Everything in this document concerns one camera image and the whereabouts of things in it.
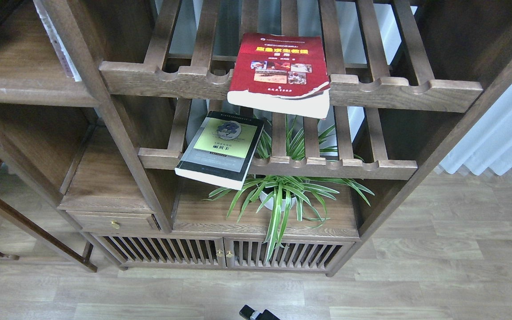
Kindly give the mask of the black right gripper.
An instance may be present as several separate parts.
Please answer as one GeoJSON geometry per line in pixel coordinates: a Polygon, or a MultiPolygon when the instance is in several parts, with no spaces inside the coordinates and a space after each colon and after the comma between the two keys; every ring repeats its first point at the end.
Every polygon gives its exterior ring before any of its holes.
{"type": "Polygon", "coordinates": [[[239,314],[244,318],[244,320],[279,320],[279,318],[269,310],[260,312],[258,310],[254,310],[247,304],[240,309],[239,314]]]}

